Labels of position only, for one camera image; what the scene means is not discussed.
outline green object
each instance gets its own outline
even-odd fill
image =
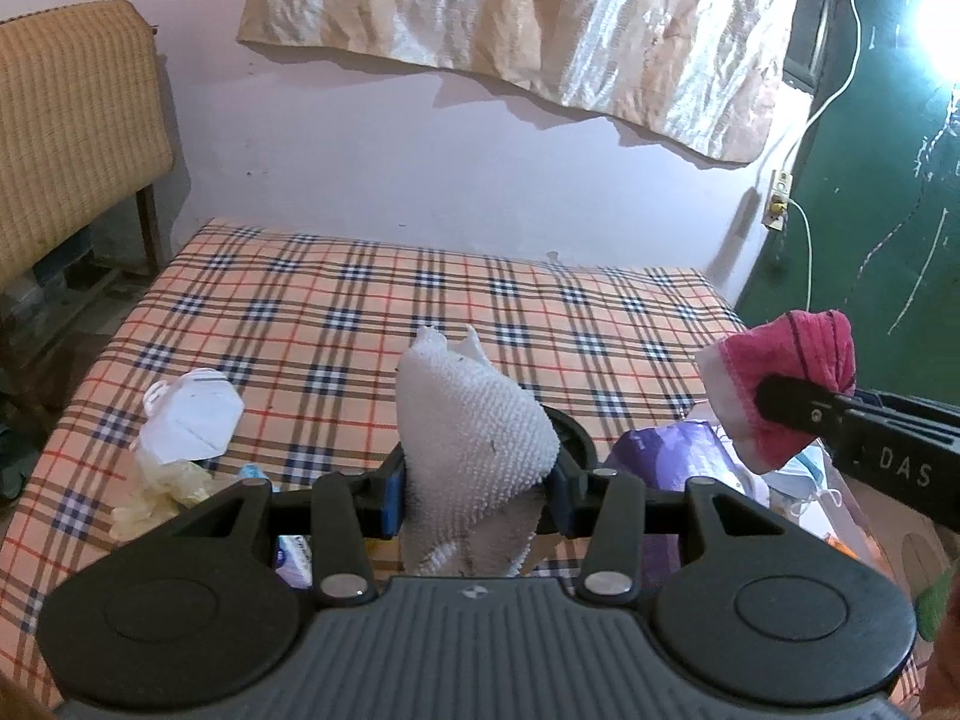
[[[956,127],[944,129],[929,161],[922,151],[944,127],[952,84],[937,76],[918,40],[923,0],[856,1],[863,22],[859,67],[850,88],[824,112],[795,167],[793,196],[809,216],[813,238],[811,309],[840,309],[851,319],[861,386],[960,404]],[[837,14],[824,65],[825,92],[846,79],[856,45],[848,1],[841,0]],[[944,13],[944,29],[955,19]],[[772,167],[764,168],[763,186]],[[927,173],[932,180],[925,182]],[[922,190],[913,217],[874,254],[858,280],[868,253],[917,206]],[[928,258],[944,209],[929,267],[891,330]],[[794,212],[785,233],[769,236],[737,312],[756,326],[803,308],[805,297],[806,237]]]
[[[956,566],[944,571],[934,583],[925,589],[914,602],[917,613],[917,632],[924,641],[933,641],[940,621],[947,613],[947,598]]]

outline pink towel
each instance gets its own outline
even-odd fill
[[[754,398],[765,376],[806,379],[842,394],[856,386],[850,321],[839,311],[791,311],[701,349],[696,361],[713,412],[753,473],[781,469],[815,439],[760,416]]]

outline mattress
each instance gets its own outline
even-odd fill
[[[739,320],[687,269],[573,269],[343,241],[214,220],[171,262],[90,368],[37,464],[0,548],[0,668],[59,702],[34,640],[43,599],[115,548],[141,395],[194,367],[245,404],[227,453],[276,485],[375,467],[397,443],[397,358],[421,325],[467,325],[503,373],[581,423],[601,459],[625,431],[682,418],[704,391],[693,352]],[[536,573],[570,577],[582,544]],[[398,570],[373,554],[382,575]]]

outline metal bolt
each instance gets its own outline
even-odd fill
[[[320,580],[320,592],[329,598],[356,598],[367,587],[367,580],[356,574],[330,574]]]
[[[584,587],[594,595],[623,595],[634,581],[619,571],[595,571],[584,579]]]

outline textured white cloth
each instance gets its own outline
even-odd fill
[[[408,573],[515,576],[560,442],[541,405],[496,368],[477,333],[448,347],[421,327],[397,366],[406,456],[400,550]]]

